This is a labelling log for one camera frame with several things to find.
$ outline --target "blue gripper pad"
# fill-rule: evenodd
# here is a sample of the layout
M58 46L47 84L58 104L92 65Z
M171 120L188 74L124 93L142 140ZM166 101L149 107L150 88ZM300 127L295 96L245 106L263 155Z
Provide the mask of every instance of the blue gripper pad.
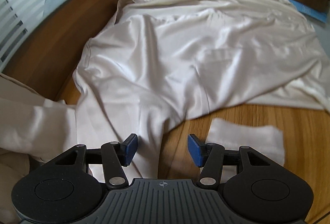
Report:
M125 164L123 166L128 166L138 149L138 136L136 134L131 134L123 143L125 146Z
M203 167L207 155L203 153L205 145L194 134L188 136L188 151L197 167Z

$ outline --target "white cloth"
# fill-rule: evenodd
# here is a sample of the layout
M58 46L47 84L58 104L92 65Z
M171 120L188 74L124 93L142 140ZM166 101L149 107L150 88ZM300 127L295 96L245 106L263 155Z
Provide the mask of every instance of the white cloth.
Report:
M229 150L250 146L279 165L284 165L283 132L274 126L250 127L212 119L205 143L217 143ZM224 166L221 183L236 175L236 166Z
M77 144L74 107L38 95L0 73L0 221L17 223L11 191L29 157L49 161Z
M129 180L157 177L162 135L185 119L245 102L330 111L329 59L288 0L119 0L74 79L78 143L139 135Z

